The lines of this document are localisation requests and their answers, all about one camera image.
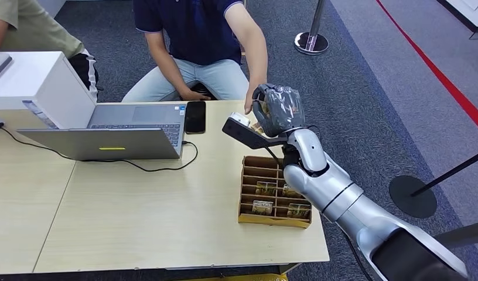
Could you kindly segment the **person's left hand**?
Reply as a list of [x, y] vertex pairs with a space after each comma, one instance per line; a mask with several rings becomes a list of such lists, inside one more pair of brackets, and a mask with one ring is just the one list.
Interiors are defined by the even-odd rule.
[[253, 103], [253, 95], [256, 88], [259, 86], [258, 83], [250, 83], [249, 88], [247, 90], [245, 96], [245, 103], [244, 103], [244, 113], [248, 115], [252, 111], [252, 103]]

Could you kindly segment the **person's right hand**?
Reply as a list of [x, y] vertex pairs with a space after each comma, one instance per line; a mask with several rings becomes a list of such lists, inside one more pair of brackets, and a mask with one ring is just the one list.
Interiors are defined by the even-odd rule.
[[209, 101], [211, 98], [209, 96], [203, 95], [199, 92], [192, 91], [187, 88], [182, 91], [179, 91], [179, 96], [182, 100], [185, 101]]

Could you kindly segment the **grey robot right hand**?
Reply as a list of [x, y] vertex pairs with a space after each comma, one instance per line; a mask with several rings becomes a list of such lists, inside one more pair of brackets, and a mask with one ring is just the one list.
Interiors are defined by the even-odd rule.
[[305, 126], [299, 92], [288, 86], [261, 84], [254, 91], [252, 110], [270, 138]]

